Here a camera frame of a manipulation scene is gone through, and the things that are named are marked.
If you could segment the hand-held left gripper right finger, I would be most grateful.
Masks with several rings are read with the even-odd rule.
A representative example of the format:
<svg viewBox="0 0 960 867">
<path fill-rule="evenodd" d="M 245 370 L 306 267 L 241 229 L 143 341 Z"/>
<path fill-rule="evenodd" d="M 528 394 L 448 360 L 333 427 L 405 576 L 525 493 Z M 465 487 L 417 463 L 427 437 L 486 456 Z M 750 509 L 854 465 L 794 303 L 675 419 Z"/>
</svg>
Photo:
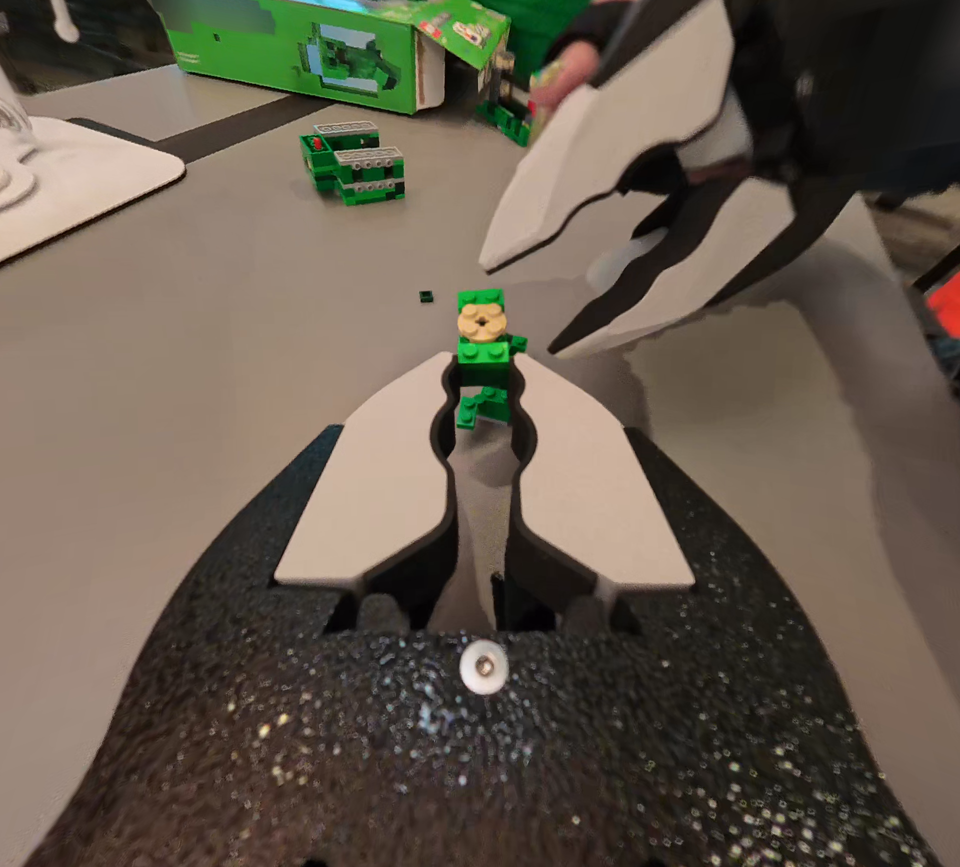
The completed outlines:
<svg viewBox="0 0 960 867">
<path fill-rule="evenodd" d="M 518 475 L 519 520 L 594 595 L 694 585 L 690 564 L 620 420 L 532 357 L 515 357 L 518 413 L 534 445 Z"/>
</svg>

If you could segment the white flat stand base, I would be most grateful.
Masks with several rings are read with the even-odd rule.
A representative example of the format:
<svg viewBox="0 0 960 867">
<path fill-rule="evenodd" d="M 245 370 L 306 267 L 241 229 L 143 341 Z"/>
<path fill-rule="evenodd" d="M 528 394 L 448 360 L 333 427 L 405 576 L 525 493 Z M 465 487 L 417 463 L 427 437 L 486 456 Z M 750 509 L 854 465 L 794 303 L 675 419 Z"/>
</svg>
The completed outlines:
<svg viewBox="0 0 960 867">
<path fill-rule="evenodd" d="M 27 160 L 35 188 L 1 210 L 1 263 L 41 249 L 186 176 L 172 153 L 101 129 L 30 118 L 37 148 Z"/>
</svg>

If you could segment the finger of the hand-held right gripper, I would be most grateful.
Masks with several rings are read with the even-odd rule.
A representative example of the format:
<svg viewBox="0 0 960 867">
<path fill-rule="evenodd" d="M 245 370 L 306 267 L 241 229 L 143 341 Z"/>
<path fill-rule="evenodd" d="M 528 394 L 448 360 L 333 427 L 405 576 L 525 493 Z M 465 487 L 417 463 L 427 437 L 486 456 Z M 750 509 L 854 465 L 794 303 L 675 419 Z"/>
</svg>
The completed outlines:
<svg viewBox="0 0 960 867">
<path fill-rule="evenodd" d="M 713 180 L 686 202 L 648 253 L 628 263 L 548 345 L 582 357 L 658 333 L 704 308 L 793 222 L 789 190 L 749 177 Z"/>
<path fill-rule="evenodd" d="M 691 170 L 748 157 L 735 48 L 726 0 L 697 0 L 675 20 L 666 0 L 636 1 L 593 79 L 563 100 L 517 166 L 481 268 L 493 275 L 545 248 L 649 151 L 678 149 Z"/>
</svg>

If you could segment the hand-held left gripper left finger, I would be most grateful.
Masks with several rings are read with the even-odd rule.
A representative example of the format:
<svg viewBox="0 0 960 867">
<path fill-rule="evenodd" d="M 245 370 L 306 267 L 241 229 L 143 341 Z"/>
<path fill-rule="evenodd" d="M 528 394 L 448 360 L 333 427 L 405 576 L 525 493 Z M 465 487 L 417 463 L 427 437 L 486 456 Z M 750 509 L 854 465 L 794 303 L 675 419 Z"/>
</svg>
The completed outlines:
<svg viewBox="0 0 960 867">
<path fill-rule="evenodd" d="M 457 549 L 457 495 L 441 434 L 450 412 L 450 351 L 435 353 L 352 412 L 273 573 L 282 586 L 354 594 L 429 593 L 376 586 L 429 549 Z"/>
</svg>

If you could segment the clear glass stand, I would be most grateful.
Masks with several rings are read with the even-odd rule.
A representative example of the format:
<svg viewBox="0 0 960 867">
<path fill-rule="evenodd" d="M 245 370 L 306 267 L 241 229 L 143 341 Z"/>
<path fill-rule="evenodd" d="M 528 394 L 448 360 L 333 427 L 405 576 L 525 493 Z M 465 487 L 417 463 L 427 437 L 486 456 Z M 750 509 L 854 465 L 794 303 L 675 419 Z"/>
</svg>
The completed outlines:
<svg viewBox="0 0 960 867">
<path fill-rule="evenodd" d="M 36 187 L 37 177 L 27 161 L 38 142 L 31 120 L 18 93 L 1 68 L 1 211 L 25 199 Z"/>
</svg>

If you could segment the green and grey brick build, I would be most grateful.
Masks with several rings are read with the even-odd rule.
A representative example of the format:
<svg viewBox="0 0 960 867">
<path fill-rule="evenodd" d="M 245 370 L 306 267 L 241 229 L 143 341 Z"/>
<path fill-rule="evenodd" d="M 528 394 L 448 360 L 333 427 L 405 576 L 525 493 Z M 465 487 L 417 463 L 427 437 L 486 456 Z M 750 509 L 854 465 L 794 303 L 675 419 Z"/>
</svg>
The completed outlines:
<svg viewBox="0 0 960 867">
<path fill-rule="evenodd" d="M 405 197 L 402 152 L 380 143 L 369 121 L 315 125 L 298 139 L 309 179 L 321 196 L 338 197 L 347 207 Z"/>
</svg>

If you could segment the green brick figure assembly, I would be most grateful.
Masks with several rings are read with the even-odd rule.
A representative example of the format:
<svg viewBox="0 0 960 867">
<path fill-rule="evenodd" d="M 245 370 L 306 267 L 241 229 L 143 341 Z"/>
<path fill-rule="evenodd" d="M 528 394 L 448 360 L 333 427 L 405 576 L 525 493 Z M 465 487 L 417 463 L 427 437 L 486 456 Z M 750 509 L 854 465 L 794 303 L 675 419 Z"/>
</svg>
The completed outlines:
<svg viewBox="0 0 960 867">
<path fill-rule="evenodd" d="M 508 330 L 502 288 L 469 289 L 458 293 L 457 363 L 462 393 L 456 417 L 461 430 L 474 430 L 479 420 L 511 423 L 510 366 L 526 352 L 525 337 Z"/>
</svg>

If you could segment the red object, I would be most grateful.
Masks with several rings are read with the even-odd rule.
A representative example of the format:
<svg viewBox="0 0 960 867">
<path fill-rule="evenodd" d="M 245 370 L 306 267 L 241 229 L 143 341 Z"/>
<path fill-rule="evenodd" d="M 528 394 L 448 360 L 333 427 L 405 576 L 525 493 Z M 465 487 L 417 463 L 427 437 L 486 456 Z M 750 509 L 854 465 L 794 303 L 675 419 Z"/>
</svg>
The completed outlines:
<svg viewBox="0 0 960 867">
<path fill-rule="evenodd" d="M 959 340 L 959 274 L 955 273 L 941 285 L 925 294 L 927 307 L 945 335 Z"/>
</svg>

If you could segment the grey desk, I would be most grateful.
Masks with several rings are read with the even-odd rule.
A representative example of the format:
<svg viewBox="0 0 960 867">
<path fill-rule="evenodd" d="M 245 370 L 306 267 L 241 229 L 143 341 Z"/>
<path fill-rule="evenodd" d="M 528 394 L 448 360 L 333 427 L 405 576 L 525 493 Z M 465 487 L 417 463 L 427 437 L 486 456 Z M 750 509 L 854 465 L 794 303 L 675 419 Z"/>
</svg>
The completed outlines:
<svg viewBox="0 0 960 867">
<path fill-rule="evenodd" d="M 61 814 L 215 535 L 449 343 L 441 301 L 485 284 L 521 156 L 455 109 L 294 117 L 313 102 L 174 66 L 26 106 L 191 161 L 2 268 L 2 865 Z M 320 201 L 296 140 L 321 114 L 380 124 L 414 176 L 405 201 Z M 894 793 L 958 865 L 958 405 L 864 201 L 738 307 L 561 368 L 756 539 Z"/>
</svg>

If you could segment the green printed cardboard box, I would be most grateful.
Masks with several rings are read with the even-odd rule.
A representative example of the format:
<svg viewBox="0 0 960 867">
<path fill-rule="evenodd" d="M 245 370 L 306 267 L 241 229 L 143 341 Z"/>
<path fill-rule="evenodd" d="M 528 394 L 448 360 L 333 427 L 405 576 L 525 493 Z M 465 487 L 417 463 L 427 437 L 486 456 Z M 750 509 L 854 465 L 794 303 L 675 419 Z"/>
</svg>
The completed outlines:
<svg viewBox="0 0 960 867">
<path fill-rule="evenodd" d="M 150 0 L 184 72 L 414 116 L 446 100 L 447 59 L 478 92 L 510 18 L 474 0 Z"/>
</svg>

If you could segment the small green brick build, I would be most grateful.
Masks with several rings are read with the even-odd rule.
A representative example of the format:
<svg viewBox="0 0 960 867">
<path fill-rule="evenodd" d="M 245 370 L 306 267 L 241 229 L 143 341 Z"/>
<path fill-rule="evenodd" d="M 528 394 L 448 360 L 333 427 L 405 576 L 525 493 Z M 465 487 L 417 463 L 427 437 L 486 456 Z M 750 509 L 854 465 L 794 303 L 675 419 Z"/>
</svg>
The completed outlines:
<svg viewBox="0 0 960 867">
<path fill-rule="evenodd" d="M 475 113 L 508 140 L 526 148 L 546 128 L 551 111 L 534 100 L 531 91 L 520 83 L 515 64 L 512 52 L 494 53 Z"/>
</svg>

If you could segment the person's right hand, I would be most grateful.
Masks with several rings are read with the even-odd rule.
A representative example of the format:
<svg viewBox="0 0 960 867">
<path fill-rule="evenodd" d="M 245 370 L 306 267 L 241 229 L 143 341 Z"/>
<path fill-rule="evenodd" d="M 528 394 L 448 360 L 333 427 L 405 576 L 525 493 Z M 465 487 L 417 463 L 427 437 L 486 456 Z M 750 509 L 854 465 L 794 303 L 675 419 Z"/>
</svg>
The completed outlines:
<svg viewBox="0 0 960 867">
<path fill-rule="evenodd" d="M 589 81 L 599 64 L 599 53 L 591 43 L 577 40 L 568 45 L 538 76 L 532 90 L 537 108 L 555 111 L 570 95 Z"/>
</svg>

